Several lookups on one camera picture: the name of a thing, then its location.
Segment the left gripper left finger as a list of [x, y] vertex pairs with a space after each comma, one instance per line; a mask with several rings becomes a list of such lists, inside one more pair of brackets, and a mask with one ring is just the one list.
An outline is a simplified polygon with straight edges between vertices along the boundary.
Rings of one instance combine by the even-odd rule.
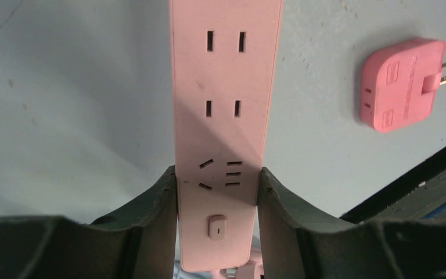
[[0, 278], [171, 278], [176, 189], [169, 167], [148, 190], [91, 224], [1, 216]]

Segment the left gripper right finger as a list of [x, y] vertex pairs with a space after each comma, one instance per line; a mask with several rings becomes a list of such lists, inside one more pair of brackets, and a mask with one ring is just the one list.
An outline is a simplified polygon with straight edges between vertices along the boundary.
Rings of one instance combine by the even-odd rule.
[[257, 204], [265, 278], [446, 278], [446, 221], [349, 223], [291, 192], [267, 168]]

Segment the pink flat adapter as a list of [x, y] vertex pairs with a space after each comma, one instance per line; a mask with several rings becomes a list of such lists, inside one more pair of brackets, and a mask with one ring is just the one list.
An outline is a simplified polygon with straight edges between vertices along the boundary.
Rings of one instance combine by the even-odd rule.
[[375, 51], [361, 73], [361, 120], [387, 133], [430, 116], [446, 84], [446, 42], [416, 37]]

